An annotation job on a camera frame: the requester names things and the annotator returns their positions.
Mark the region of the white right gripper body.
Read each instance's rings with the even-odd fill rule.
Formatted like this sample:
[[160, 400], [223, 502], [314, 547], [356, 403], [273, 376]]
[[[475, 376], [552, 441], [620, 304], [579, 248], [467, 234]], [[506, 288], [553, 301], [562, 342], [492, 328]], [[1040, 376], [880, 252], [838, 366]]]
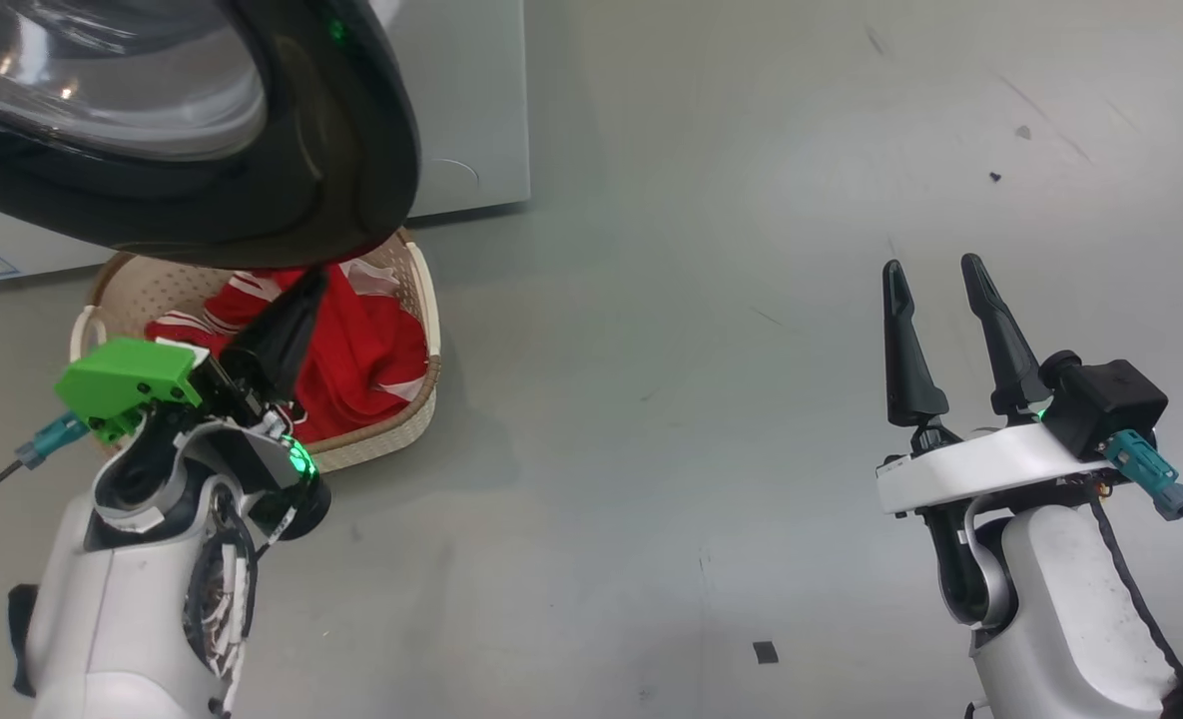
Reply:
[[1110, 467], [1069, 454], [1045, 426], [1024, 425], [888, 461], [875, 485], [884, 514], [897, 514]]

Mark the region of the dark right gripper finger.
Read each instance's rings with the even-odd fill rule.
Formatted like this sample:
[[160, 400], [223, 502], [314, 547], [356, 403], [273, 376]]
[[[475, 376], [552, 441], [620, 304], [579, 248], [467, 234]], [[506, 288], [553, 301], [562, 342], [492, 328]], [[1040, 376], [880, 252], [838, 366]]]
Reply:
[[901, 263], [883, 268], [885, 395], [892, 426], [919, 427], [948, 413], [948, 397], [930, 376], [914, 330], [914, 300]]
[[1035, 417], [1032, 407], [1048, 400], [1051, 390], [1037, 376], [1037, 360], [1029, 342], [980, 255], [961, 255], [959, 268], [968, 304], [985, 341], [994, 381], [989, 397], [993, 413], [1003, 417]]

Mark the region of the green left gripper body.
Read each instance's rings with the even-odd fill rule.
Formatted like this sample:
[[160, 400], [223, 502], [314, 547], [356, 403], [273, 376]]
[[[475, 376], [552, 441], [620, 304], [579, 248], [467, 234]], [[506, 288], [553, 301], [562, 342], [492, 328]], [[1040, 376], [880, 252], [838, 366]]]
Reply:
[[92, 488], [99, 540], [166, 540], [199, 519], [297, 540], [327, 518], [332, 495], [290, 400], [227, 373], [222, 351], [115, 338], [63, 373], [57, 395], [114, 451]]

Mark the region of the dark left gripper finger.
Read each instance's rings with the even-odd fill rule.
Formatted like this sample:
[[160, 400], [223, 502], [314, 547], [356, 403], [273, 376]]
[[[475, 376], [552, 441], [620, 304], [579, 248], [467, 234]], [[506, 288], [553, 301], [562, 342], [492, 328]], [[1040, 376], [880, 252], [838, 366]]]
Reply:
[[220, 355], [224, 369], [237, 376], [300, 374], [327, 289], [327, 268], [315, 266], [300, 274], [297, 281], [230, 341]]
[[295, 395], [313, 332], [310, 307], [269, 307], [258, 315], [252, 323], [252, 360], [261, 391], [280, 400]]

